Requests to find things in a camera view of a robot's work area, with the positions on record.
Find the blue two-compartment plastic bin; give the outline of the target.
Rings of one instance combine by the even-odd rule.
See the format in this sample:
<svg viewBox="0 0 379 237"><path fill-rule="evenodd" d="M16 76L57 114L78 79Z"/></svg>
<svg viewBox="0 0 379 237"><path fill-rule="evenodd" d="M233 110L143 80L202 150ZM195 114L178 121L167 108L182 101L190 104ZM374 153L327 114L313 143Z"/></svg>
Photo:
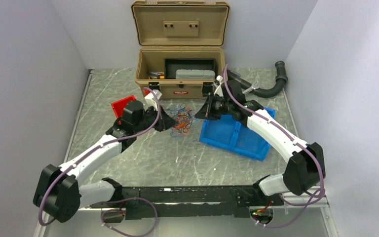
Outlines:
<svg viewBox="0 0 379 237"><path fill-rule="evenodd" d="M259 161L265 160L271 148L263 137L230 115L223 115L220 120L205 120L199 142Z"/></svg>

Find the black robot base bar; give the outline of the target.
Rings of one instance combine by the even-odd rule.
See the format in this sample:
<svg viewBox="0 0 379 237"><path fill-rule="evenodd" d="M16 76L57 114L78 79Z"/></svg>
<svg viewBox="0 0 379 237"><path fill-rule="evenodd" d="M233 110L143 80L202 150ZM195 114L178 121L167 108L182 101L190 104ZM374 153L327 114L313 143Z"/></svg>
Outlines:
<svg viewBox="0 0 379 237"><path fill-rule="evenodd" d="M154 217L233 216L248 218L249 210L282 206L278 194L260 194L252 185L123 187L110 203L99 201L92 208L125 210L126 220Z"/></svg>

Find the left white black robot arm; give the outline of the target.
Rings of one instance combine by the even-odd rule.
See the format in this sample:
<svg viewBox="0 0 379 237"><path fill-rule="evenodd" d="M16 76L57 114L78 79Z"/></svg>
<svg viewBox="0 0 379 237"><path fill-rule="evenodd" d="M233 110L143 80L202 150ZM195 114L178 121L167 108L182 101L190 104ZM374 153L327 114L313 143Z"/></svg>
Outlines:
<svg viewBox="0 0 379 237"><path fill-rule="evenodd" d="M59 166L47 165L40 174L33 203L39 208L38 222L47 226L54 220L64 223L87 205L104 202L116 207L122 201L122 185L113 179L85 185L84 181L100 166L129 148L138 136L154 129L166 131L176 125L156 101L144 109L143 103L132 100L122 108L121 115L90 148Z"/></svg>

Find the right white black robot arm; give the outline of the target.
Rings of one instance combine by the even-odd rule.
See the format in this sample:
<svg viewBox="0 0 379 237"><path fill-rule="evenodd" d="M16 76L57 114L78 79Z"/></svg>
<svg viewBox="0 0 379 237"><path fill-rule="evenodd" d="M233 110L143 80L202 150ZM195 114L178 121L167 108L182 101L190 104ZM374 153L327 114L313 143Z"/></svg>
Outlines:
<svg viewBox="0 0 379 237"><path fill-rule="evenodd" d="M272 118L261 104L246 100L239 83L218 76L215 88L195 117L219 120L223 115L230 115L264 138L286 161L283 173L269 175L256 182L252 191L256 204L266 204L275 194L291 192L299 196L316 184L324 186L324 155L318 143L308 143L295 136Z"/></svg>

